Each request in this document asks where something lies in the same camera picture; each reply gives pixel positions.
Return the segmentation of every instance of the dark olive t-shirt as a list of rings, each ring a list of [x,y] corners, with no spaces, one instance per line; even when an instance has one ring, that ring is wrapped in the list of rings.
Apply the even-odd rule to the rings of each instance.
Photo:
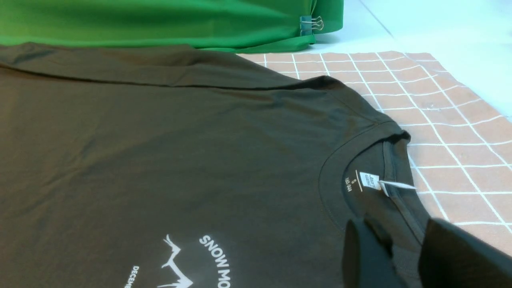
[[[0,48],[0,286],[342,287],[365,213],[418,285],[409,136],[330,77],[187,46]]]

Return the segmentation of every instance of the size label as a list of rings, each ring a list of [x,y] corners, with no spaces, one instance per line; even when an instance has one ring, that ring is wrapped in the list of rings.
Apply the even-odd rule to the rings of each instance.
[[[359,176],[360,176],[361,184],[364,187],[370,187],[375,190],[381,189],[380,184],[379,184],[379,176],[378,175],[373,175],[373,174],[369,174],[369,173],[365,173],[365,172],[359,172]]]

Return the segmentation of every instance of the pink grid mat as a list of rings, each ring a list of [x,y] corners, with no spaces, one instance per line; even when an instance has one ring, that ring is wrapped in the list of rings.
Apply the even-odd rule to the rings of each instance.
[[[290,77],[329,75],[412,135],[417,192],[444,218],[512,255],[512,124],[430,54],[241,55]]]

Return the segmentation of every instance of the tag string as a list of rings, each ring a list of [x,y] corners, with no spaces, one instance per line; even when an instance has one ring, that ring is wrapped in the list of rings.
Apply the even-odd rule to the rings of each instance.
[[[416,187],[414,187],[412,185],[400,183],[400,182],[391,182],[391,181],[380,180],[378,183],[380,185],[380,188],[382,188],[382,190],[384,191],[384,194],[388,197],[389,197],[389,193],[388,193],[388,190],[386,189],[386,184],[390,185],[390,186],[398,187],[398,188],[403,188],[403,189],[416,189]]]

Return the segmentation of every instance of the shirt label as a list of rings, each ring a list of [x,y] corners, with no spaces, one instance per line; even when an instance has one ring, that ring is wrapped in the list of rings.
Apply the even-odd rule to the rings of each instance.
[[[359,172],[359,176],[361,179],[361,184],[364,187],[370,187],[375,190],[381,189],[380,184],[379,184],[379,176],[378,175],[373,175],[373,174],[369,174],[369,173],[365,173],[365,172]]]

